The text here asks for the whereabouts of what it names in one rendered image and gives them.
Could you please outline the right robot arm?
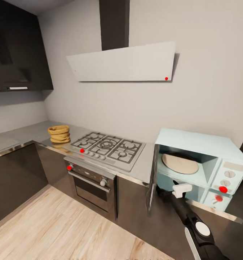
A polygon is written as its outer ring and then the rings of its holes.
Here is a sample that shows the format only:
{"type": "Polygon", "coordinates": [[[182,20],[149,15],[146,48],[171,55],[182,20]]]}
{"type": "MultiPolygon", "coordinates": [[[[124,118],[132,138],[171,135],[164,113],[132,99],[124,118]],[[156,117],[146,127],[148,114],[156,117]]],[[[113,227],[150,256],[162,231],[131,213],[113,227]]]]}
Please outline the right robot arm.
{"type": "Polygon", "coordinates": [[[189,183],[179,184],[173,180],[174,191],[162,192],[158,185],[156,191],[162,197],[164,203],[171,203],[174,210],[185,225],[185,235],[191,247],[195,260],[230,260],[224,256],[215,245],[213,235],[209,227],[191,210],[185,201],[186,192],[192,190],[189,183]]]}

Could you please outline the popcorn bag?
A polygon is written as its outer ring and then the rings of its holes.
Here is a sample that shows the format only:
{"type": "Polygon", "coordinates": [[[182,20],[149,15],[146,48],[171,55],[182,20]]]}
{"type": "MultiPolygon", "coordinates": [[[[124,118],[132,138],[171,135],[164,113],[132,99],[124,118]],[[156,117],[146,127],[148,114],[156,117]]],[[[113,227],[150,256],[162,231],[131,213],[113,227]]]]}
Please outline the popcorn bag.
{"type": "Polygon", "coordinates": [[[58,125],[48,129],[51,141],[54,143],[66,143],[70,141],[70,128],[68,125],[58,125]]]}

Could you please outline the microwave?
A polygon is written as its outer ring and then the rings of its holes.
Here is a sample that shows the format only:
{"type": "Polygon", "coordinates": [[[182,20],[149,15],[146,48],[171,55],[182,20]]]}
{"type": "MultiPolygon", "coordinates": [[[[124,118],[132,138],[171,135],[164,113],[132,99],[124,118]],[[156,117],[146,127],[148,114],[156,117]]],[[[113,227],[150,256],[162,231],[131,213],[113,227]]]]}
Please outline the microwave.
{"type": "Polygon", "coordinates": [[[150,188],[151,217],[157,172],[233,195],[243,179],[243,153],[230,138],[162,128],[155,142],[150,188]]]}

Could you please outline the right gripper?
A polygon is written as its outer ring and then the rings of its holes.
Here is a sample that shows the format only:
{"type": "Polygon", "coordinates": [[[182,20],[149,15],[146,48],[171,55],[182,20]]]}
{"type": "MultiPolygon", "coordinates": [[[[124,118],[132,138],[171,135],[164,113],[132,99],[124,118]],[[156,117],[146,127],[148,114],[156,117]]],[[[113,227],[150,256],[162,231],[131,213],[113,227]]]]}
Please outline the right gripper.
{"type": "MultiPolygon", "coordinates": [[[[176,182],[175,180],[173,180],[174,182],[174,186],[175,185],[180,185],[178,182],[176,182]]],[[[183,192],[182,193],[182,198],[176,198],[175,195],[172,194],[172,191],[169,191],[169,192],[162,192],[159,188],[158,185],[156,185],[156,191],[158,193],[158,196],[159,197],[162,197],[162,201],[164,203],[171,203],[174,210],[177,211],[183,207],[183,206],[188,206],[187,202],[185,201],[185,194],[186,192],[183,192]]]]}

